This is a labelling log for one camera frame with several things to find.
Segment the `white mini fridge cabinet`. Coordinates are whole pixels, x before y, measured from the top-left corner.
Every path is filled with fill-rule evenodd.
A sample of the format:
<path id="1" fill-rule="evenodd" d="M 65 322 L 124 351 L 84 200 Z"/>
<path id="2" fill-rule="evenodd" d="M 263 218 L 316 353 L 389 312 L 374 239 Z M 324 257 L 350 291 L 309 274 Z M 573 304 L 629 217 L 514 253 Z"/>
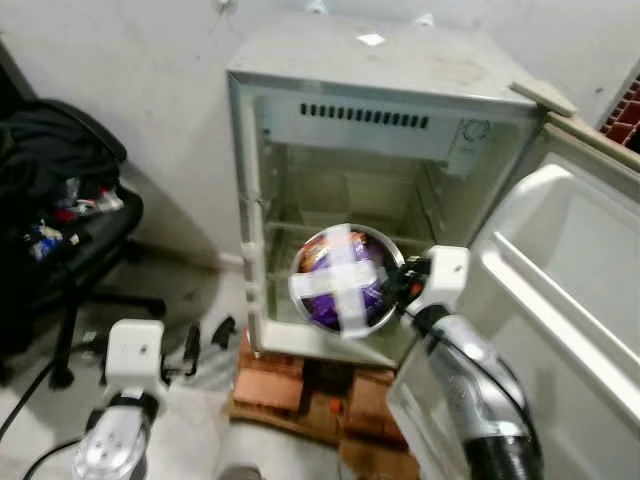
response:
<path id="1" fill-rule="evenodd" d="M 251 346 L 396 369 L 410 352 L 410 330 L 390 320 L 369 337 L 347 340 L 307 323 L 285 283 L 298 248 L 314 234 L 265 232 L 265 223 L 385 221 L 425 230 L 435 244 L 465 247 L 531 168 L 525 154 L 549 110 L 509 84 L 534 77 L 476 33 L 338 17 L 297 17 L 257 32 L 227 73 Z M 458 163 L 276 143 L 259 127 L 256 109 L 262 96 L 273 93 L 490 120 L 498 132 L 466 170 Z M 408 257 L 435 244 L 397 246 Z"/>

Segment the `red tile lattice screen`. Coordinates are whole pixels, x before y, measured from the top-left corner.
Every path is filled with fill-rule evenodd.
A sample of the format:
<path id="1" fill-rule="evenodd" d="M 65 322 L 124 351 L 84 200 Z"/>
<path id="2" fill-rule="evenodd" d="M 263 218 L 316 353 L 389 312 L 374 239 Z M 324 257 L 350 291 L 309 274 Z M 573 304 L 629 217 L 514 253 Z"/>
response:
<path id="1" fill-rule="evenodd" d="M 614 105 L 599 132 L 618 145 L 627 146 L 640 122 L 640 79 L 636 78 Z"/>

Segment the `wooden base board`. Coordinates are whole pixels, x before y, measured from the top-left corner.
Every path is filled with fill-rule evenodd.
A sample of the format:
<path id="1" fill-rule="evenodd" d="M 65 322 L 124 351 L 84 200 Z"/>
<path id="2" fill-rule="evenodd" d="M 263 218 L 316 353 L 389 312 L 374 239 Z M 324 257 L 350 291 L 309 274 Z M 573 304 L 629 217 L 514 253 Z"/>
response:
<path id="1" fill-rule="evenodd" d="M 308 396 L 302 399 L 301 406 L 296 412 L 250 406 L 232 399 L 227 406 L 227 413 L 232 421 L 253 422 L 266 428 L 300 436 L 311 442 L 338 447 L 342 438 L 340 411 L 329 410 L 330 399 L 333 398 L 320 396 L 320 394 Z"/>

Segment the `taped bowl with purple contents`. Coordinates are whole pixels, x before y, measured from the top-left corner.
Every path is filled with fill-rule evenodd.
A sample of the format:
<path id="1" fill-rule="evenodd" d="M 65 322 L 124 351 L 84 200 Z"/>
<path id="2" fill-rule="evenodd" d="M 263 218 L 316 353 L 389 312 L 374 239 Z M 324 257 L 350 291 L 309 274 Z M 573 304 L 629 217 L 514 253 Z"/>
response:
<path id="1" fill-rule="evenodd" d="M 303 242 L 287 275 L 287 294 L 303 319 L 344 339 L 370 337 L 388 323 L 383 287 L 404 265 L 401 248 L 366 225 L 326 227 Z"/>

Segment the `beige fridge hinge cover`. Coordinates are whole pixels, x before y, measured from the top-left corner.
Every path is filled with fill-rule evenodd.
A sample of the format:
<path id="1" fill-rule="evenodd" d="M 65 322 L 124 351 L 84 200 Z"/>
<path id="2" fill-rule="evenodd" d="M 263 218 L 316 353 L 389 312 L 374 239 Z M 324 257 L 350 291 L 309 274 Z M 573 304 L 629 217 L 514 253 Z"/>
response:
<path id="1" fill-rule="evenodd" d="M 522 79 L 522 81 L 513 81 L 509 84 L 509 90 L 520 93 L 527 97 L 541 108 L 552 111 L 566 118 L 573 118 L 579 114 L 576 106 L 572 104 L 561 91 L 553 84 L 540 81 L 540 79 Z"/>

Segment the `white and red packet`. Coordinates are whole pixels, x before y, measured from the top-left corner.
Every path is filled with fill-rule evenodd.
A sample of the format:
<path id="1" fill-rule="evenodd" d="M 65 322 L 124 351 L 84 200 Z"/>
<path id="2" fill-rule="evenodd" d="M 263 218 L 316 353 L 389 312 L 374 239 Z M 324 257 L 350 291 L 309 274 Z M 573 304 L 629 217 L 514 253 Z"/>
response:
<path id="1" fill-rule="evenodd" d="M 84 218 L 123 209 L 124 204 L 114 187 L 84 187 L 81 179 L 70 178 L 64 182 L 64 192 L 56 197 L 55 207 L 65 218 Z"/>

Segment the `brown cardboard sheet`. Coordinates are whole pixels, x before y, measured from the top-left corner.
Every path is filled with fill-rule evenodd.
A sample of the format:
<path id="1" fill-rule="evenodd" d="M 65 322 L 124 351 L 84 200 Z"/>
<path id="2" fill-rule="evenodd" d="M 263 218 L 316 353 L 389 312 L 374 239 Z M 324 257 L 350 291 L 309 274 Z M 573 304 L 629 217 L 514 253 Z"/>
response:
<path id="1" fill-rule="evenodd" d="M 357 480 L 420 480 L 419 463 L 406 449 L 346 439 L 338 454 Z"/>

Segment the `blue and white packet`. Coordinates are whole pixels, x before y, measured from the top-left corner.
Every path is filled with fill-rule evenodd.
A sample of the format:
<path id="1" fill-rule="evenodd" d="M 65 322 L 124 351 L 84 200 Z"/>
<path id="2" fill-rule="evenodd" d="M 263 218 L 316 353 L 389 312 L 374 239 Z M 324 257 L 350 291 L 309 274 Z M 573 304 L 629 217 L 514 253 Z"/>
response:
<path id="1" fill-rule="evenodd" d="M 42 261 L 64 242 L 64 234 L 59 229 L 40 224 L 32 227 L 28 234 L 29 253 L 36 261 Z"/>

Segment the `red clay brick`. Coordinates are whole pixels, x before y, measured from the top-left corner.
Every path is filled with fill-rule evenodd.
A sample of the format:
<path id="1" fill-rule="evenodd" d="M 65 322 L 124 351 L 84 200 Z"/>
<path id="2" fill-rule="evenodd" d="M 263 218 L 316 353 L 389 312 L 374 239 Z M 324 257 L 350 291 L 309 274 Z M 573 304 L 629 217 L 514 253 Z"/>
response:
<path id="1" fill-rule="evenodd" d="M 247 372 L 266 372 L 266 374 L 279 376 L 279 378 L 302 381 L 305 379 L 305 360 L 300 356 L 257 352 L 247 339 L 243 339 L 239 343 L 237 374 L 234 384 L 241 383 L 242 376 Z"/>
<path id="2" fill-rule="evenodd" d="M 355 371 L 346 402 L 344 429 L 369 435 L 384 435 L 396 430 L 396 421 L 390 415 L 387 403 L 394 374 L 393 370 Z"/>
<path id="3" fill-rule="evenodd" d="M 250 406 L 296 412 L 300 407 L 302 388 L 296 383 L 241 383 L 232 393 L 233 399 Z"/>

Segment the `round thermostat dial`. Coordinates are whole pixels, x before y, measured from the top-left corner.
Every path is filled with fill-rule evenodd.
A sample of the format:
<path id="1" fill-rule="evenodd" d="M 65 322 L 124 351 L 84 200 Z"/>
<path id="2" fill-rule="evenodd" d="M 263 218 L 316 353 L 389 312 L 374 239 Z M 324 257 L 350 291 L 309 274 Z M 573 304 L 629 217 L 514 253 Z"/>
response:
<path id="1" fill-rule="evenodd" d="M 479 119 L 466 120 L 460 128 L 463 146 L 467 148 L 483 146 L 490 132 L 492 132 L 492 123 Z"/>

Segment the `vented freezer compartment panel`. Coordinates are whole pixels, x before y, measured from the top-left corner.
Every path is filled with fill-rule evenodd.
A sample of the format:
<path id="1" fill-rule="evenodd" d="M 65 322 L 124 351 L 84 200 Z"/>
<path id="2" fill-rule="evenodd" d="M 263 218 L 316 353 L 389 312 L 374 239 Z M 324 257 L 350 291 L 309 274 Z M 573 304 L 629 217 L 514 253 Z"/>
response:
<path id="1" fill-rule="evenodd" d="M 259 127 L 276 143 L 458 163 L 463 170 L 475 163 L 498 132 L 498 124 L 486 120 L 492 123 L 492 132 L 484 145 L 467 148 L 460 128 L 474 118 L 379 102 L 326 100 L 301 93 L 262 96 L 256 109 Z"/>

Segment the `black clothes pile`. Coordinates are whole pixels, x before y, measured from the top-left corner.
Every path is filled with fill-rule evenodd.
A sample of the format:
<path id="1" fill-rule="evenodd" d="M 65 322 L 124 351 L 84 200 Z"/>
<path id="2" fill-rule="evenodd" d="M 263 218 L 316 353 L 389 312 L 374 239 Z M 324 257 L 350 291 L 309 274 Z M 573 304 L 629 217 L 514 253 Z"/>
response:
<path id="1" fill-rule="evenodd" d="M 67 102 L 26 102 L 0 118 L 0 229 L 95 201 L 119 186 L 123 143 Z"/>

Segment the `black office chair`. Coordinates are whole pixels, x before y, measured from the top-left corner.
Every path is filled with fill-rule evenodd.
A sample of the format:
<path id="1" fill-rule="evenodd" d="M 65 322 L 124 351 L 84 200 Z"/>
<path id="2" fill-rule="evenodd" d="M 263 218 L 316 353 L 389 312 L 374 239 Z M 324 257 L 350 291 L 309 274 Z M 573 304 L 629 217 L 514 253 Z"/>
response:
<path id="1" fill-rule="evenodd" d="M 55 390 L 74 381 L 69 361 L 83 305 L 133 306 L 154 316 L 165 314 L 160 298 L 99 292 L 106 275 L 140 253 L 133 234 L 145 214 L 145 202 L 123 186 L 120 177 L 115 191 L 125 202 L 123 209 L 84 218 L 65 218 L 55 211 L 29 227 L 0 229 L 0 385 L 12 376 L 6 357 L 31 346 L 37 317 L 47 312 L 63 312 L 46 372 L 47 384 Z M 59 229 L 65 239 L 46 259 L 36 261 L 29 253 L 28 234 L 40 224 Z"/>

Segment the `white fridge door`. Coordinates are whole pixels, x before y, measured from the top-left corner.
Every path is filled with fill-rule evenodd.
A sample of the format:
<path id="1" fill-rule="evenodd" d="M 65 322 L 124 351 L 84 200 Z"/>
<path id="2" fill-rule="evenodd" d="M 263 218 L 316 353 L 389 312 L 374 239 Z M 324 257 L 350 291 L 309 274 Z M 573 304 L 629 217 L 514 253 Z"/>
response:
<path id="1" fill-rule="evenodd" d="M 570 408 L 584 397 L 598 407 L 586 385 L 563 372 L 557 358 L 525 349 L 534 333 L 530 317 L 499 291 L 481 257 L 525 256 L 564 291 L 589 308 L 640 360 L 639 157 L 579 119 L 553 111 L 545 116 L 526 152 L 529 172 L 513 183 L 466 244 L 471 264 L 465 296 L 457 306 L 483 328 L 532 394 L 536 419 L 550 417 L 559 433 L 571 429 Z M 413 381 L 430 378 L 424 362 L 411 362 L 419 335 L 399 370 Z"/>

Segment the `grey robot foot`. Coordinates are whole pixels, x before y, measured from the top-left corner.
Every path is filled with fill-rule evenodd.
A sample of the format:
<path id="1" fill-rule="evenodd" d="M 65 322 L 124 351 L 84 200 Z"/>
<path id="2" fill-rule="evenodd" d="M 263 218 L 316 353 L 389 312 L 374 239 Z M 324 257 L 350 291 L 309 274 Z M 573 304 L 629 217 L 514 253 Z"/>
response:
<path id="1" fill-rule="evenodd" d="M 265 480 L 259 467 L 255 465 L 230 465 L 219 472 L 216 480 Z"/>

